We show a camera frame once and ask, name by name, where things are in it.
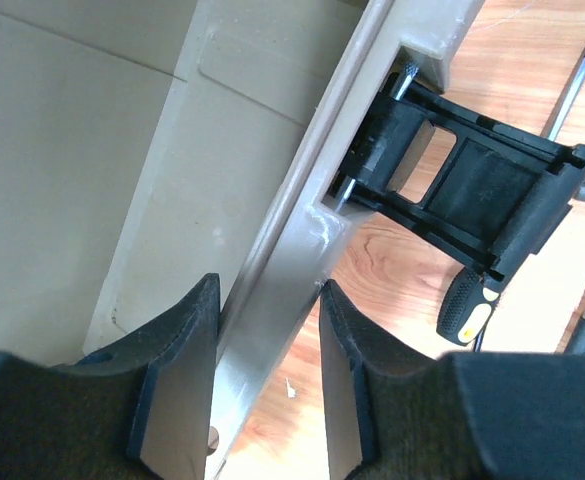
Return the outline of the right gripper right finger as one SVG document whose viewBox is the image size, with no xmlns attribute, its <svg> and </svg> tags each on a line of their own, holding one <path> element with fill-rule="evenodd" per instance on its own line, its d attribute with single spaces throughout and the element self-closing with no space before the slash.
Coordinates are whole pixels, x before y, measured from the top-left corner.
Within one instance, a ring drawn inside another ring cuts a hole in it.
<svg viewBox="0 0 585 480">
<path fill-rule="evenodd" d="M 585 355 L 432 359 L 320 294 L 333 479 L 585 479 Z"/>
</svg>

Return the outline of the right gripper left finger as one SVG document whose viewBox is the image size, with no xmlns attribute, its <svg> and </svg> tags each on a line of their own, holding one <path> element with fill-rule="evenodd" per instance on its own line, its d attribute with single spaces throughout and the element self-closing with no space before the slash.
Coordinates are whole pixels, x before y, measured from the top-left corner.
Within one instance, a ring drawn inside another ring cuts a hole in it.
<svg viewBox="0 0 585 480">
<path fill-rule="evenodd" d="M 0 479 L 200 479 L 220 281 L 73 365 L 0 352 Z"/>
</svg>

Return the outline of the tan plastic tool box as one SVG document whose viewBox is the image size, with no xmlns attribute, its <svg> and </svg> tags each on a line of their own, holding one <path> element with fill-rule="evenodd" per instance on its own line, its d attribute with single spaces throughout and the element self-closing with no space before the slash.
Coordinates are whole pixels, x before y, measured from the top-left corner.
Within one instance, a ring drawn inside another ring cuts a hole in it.
<svg viewBox="0 0 585 480">
<path fill-rule="evenodd" d="M 217 275 L 215 479 L 372 214 L 501 293 L 585 144 L 445 97 L 481 7 L 0 1 L 0 352 L 73 365 Z"/>
</svg>

